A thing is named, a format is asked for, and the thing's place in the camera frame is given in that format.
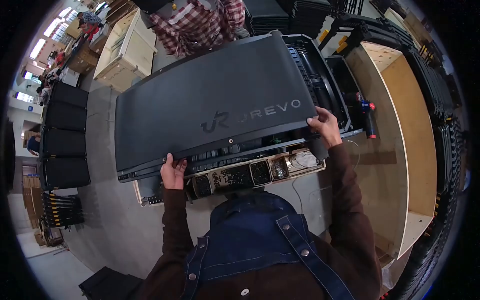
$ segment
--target wooden workbench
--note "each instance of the wooden workbench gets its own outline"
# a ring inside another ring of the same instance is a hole
[[[433,219],[437,167],[432,124],[400,51],[362,42],[346,57],[364,97],[376,106],[377,138],[352,138],[351,155],[375,244],[401,257]]]

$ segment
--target red checkered shirt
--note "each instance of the red checkered shirt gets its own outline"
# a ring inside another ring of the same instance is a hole
[[[243,0],[218,0],[213,11],[197,0],[187,0],[187,3],[167,20],[157,13],[150,15],[154,31],[167,54],[182,57],[233,41],[234,29],[243,27],[245,22]]]

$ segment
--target ur logo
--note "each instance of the ur logo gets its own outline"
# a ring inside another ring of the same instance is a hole
[[[215,113],[215,117],[213,118],[213,121],[212,121],[212,126],[210,126],[209,129],[207,128],[207,122],[202,123],[200,126],[202,127],[205,133],[214,132],[217,123],[220,127],[228,128],[228,126],[224,123],[225,121],[227,121],[228,115],[229,115],[228,112],[218,113],[218,110],[217,110]]]

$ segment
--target brown sleeve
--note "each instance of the brown sleeve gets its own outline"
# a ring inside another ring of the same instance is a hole
[[[185,193],[164,189],[163,201],[163,255],[143,282],[138,299],[156,299],[164,293],[179,298],[183,292],[183,264],[193,249],[187,224]]]
[[[328,153],[333,192],[330,244],[369,282],[368,286],[378,286],[380,292],[380,262],[375,253],[372,226],[363,213],[357,174],[344,145],[332,147]]]

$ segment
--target hand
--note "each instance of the hand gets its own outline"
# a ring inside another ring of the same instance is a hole
[[[312,132],[318,132],[322,136],[322,141],[327,150],[333,146],[340,145],[342,138],[340,137],[336,117],[325,108],[315,106],[315,109],[318,116],[307,119]]]
[[[187,160],[173,161],[173,155],[167,155],[167,161],[160,169],[163,186],[169,190],[183,190],[183,173],[187,167]]]

